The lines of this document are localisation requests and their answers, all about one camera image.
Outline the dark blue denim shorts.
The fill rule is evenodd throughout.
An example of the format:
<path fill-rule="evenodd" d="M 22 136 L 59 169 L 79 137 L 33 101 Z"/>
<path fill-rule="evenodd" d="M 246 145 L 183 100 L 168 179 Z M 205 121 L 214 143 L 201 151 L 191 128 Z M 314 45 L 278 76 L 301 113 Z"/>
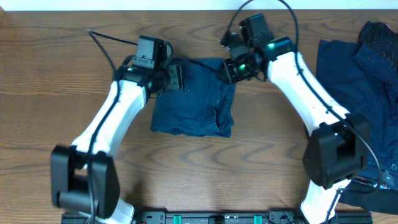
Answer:
<path fill-rule="evenodd" d="M 235 85 L 218 79 L 221 58 L 180 59 L 183 89 L 163 92 L 156 99 L 150 130 L 169 134 L 228 138 Z"/>

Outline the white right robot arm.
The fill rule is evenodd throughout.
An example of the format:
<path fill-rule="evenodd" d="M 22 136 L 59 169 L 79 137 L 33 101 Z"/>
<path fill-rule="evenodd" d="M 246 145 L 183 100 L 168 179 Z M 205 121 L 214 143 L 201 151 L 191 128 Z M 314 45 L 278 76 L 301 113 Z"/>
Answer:
<path fill-rule="evenodd" d="M 371 223 L 368 212 L 337 212 L 336 205 L 350 182 L 368 164 L 368 122 L 352 115 L 321 86 L 287 37 L 276 38 L 265 17 L 256 14 L 227 29 L 220 41 L 230 57 L 219 73 L 233 84 L 263 73 L 285 95 L 302 119 L 308 135 L 303 166 L 310 178 L 296 213 L 267 214 L 269 223 Z"/>

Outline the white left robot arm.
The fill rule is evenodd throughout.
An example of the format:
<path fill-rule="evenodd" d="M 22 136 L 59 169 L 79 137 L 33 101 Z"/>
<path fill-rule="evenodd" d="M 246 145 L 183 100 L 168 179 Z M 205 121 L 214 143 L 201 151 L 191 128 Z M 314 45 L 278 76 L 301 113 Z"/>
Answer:
<path fill-rule="evenodd" d="M 93 121 L 70 146 L 57 145 L 51 153 L 52 203 L 66 210 L 62 223 L 134 221 L 134 207 L 120 197 L 114 157 L 150 96 L 183 88 L 170 42 L 142 35 L 136 46 L 134 55 L 112 68 L 108 97 Z"/>

